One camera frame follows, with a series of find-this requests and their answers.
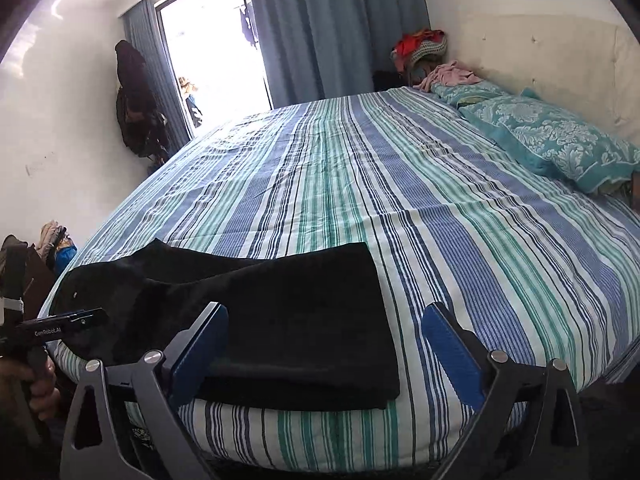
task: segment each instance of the blue curtain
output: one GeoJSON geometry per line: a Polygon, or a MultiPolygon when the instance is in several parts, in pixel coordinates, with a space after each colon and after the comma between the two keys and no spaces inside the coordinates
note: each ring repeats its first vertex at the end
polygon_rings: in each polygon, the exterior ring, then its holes
{"type": "Polygon", "coordinates": [[[142,0],[123,16],[125,37],[146,60],[146,72],[158,109],[167,119],[169,155],[191,140],[191,130],[182,111],[182,98],[171,62],[160,36],[158,16],[150,0],[142,0]]]}
{"type": "Polygon", "coordinates": [[[429,26],[424,0],[252,0],[274,108],[373,91],[402,34],[429,26]]]}

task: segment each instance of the bag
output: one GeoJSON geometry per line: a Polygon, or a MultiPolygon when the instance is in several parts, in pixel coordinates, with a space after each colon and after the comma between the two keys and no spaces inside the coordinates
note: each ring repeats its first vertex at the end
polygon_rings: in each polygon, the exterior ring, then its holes
{"type": "Polygon", "coordinates": [[[145,113],[141,120],[127,120],[127,97],[120,88],[116,98],[116,116],[122,140],[133,153],[140,157],[154,156],[160,163],[168,160],[166,120],[160,112],[153,110],[145,113]]]}

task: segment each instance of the metal screw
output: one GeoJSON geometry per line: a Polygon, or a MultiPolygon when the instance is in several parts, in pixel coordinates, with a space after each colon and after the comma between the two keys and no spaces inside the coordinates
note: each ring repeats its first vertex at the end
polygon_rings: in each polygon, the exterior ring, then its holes
{"type": "Polygon", "coordinates": [[[151,352],[147,352],[145,354],[145,363],[148,365],[156,364],[161,357],[162,354],[158,350],[152,350],[151,352]]]}
{"type": "Polygon", "coordinates": [[[491,359],[497,363],[503,364],[509,360],[509,356],[504,350],[494,350],[491,352],[491,359]]]}
{"type": "Polygon", "coordinates": [[[98,368],[100,368],[100,361],[98,361],[98,359],[92,359],[84,367],[87,372],[95,372],[98,368]]]}
{"type": "Polygon", "coordinates": [[[562,361],[562,359],[556,358],[553,361],[551,361],[551,364],[556,370],[559,370],[561,372],[564,372],[566,370],[566,363],[562,361]]]}

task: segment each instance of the headboard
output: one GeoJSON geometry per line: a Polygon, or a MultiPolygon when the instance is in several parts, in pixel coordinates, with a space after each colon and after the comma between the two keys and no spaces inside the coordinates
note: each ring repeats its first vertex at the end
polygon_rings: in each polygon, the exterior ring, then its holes
{"type": "Polygon", "coordinates": [[[628,28],[576,16],[469,16],[452,52],[479,76],[579,113],[640,146],[640,44],[628,28]]]}

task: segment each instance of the blue gripper pad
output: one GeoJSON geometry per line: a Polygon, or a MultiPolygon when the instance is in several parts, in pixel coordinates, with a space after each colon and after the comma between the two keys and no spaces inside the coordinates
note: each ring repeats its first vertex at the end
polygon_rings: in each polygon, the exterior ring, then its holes
{"type": "Polygon", "coordinates": [[[172,370],[172,390],[168,402],[173,409],[191,402],[200,389],[211,362],[224,355],[228,324],[228,312],[218,303],[207,321],[193,335],[180,361],[172,370]]]}
{"type": "Polygon", "coordinates": [[[482,370],[436,304],[425,309],[420,327],[460,402],[478,411],[484,404],[482,370]]]}

